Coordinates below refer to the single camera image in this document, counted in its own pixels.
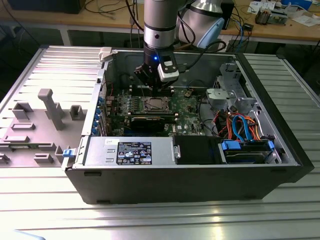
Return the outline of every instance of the blue cable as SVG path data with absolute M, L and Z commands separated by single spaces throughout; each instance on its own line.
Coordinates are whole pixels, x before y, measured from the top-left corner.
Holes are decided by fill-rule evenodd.
M 236 22 L 239 25 L 240 33 L 241 33 L 240 43 L 239 43 L 238 47 L 235 50 L 235 52 L 237 53 L 240 50 L 240 46 L 242 44 L 242 40 L 243 40 L 243 37 L 244 37 L 244 30 L 242 29 L 242 26 L 241 26 L 240 22 L 238 22 L 237 20 L 234 20 L 234 22 Z
M 241 120 L 243 121 L 243 128 L 244 128 L 244 132 L 245 132 L 245 136 L 246 136 L 246 139 L 248 139 L 249 141 L 252 140 L 252 136 L 249 132 L 249 126 L 248 126 L 248 123 L 246 121 L 246 119 L 243 117 L 243 116 L 240 116 L 240 115 L 237 115 L 233 118 L 232 120 L 232 131 L 234 133 L 234 135 L 236 135 L 240 140 L 241 142 L 244 142 L 245 140 L 237 133 L 237 129 L 236 129 L 236 121 L 237 121 L 237 118 L 241 118 Z

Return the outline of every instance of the gray plastic panel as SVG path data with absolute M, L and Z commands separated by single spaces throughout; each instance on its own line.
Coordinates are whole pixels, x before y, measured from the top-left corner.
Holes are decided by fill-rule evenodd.
M 102 64 L 99 61 L 100 48 L 98 47 L 72 47 L 50 46 L 40 49 L 38 57 L 29 64 L 28 71 L 20 76 L 19 85 L 8 94 L 10 98 L 3 105 L 0 112 L 0 138 L 1 142 L 7 136 L 28 136 L 30 144 L 54 143 L 54 149 L 16 149 L 4 151 L 10 161 L 0 164 L 3 167 L 58 167 L 61 165 L 60 149 L 55 155 L 57 147 L 61 150 L 79 146 L 84 119 L 71 119 L 69 110 L 72 106 L 80 106 L 86 114 L 92 98 L 97 74 Z M 48 119 L 45 104 L 38 98 L 41 89 L 51 89 L 52 99 L 59 103 L 64 111 L 62 122 L 64 128 L 57 131 L 52 120 Z M 17 103 L 28 103 L 33 112 L 26 112 L 29 119 L 19 122 L 12 109 Z M 13 124 L 29 123 L 31 129 L 11 128 Z M 35 154 L 50 154 L 52 161 L 38 163 L 34 160 Z

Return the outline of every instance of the gray floor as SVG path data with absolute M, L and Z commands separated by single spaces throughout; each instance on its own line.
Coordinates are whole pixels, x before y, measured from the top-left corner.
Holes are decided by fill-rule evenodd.
M 54 29 L 28 29 L 28 31 L 36 36 L 37 41 L 41 45 L 62 45 L 60 33 Z M 6 37 L 0 42 L 0 99 L 10 89 L 12 84 L 18 78 L 24 67 L 28 64 L 32 55 L 37 51 L 37 44 L 23 29 L 17 30 L 16 38 L 10 39 Z M 91 31 L 71 31 L 73 44 L 75 46 L 111 46 L 117 48 L 130 47 L 129 35 L 126 33 L 99 33 Z M 138 47 L 137 35 L 132 36 L 135 41 L 133 47 Z M 260 43 L 257 48 L 257 42 L 250 42 L 248 47 L 243 47 L 240 52 L 262 53 L 262 54 L 281 54 L 292 64 L 292 66 L 301 73 L 304 65 L 310 60 L 310 52 L 313 50 L 310 46 L 300 45 L 279 45 L 272 43 Z M 307 71 L 303 78 L 319 94 L 320 86 L 317 81 L 320 80 L 320 58 L 313 62 L 312 67 Z

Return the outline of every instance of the slotted metal surface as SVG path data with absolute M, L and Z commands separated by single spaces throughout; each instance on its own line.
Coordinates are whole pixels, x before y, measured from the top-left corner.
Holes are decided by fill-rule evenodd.
M 53 101 L 63 110 L 81 105 L 87 110 L 97 73 L 101 69 L 99 47 L 50 46 L 40 49 L 26 70 L 20 84 L 0 113 L 0 138 L 15 117 L 11 109 L 17 102 L 28 102 L 33 109 L 46 109 L 38 98 L 40 89 L 52 89 Z
M 286 88 L 266 86 L 270 93 Z M 290 88 L 294 91 L 283 92 L 305 93 L 301 85 Z M 290 124 L 293 116 L 295 121 L 317 122 L 305 105 L 278 107 Z M 311 117 L 304 120 L 303 115 Z M 299 133 L 301 142 L 318 139 L 310 131 Z M 315 166 L 310 174 L 251 201 L 87 205 L 60 168 L 0 168 L 1 227 L 47 240 L 320 239 L 320 150 L 306 151 Z
M 311 161 L 320 161 L 320 99 L 286 60 L 245 54 Z

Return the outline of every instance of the white sticker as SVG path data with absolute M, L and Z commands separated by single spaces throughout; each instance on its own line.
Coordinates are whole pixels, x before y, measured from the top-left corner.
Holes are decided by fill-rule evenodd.
M 119 139 L 114 139 L 114 138 L 107 138 L 104 141 L 104 145 L 117 145 L 119 143 Z

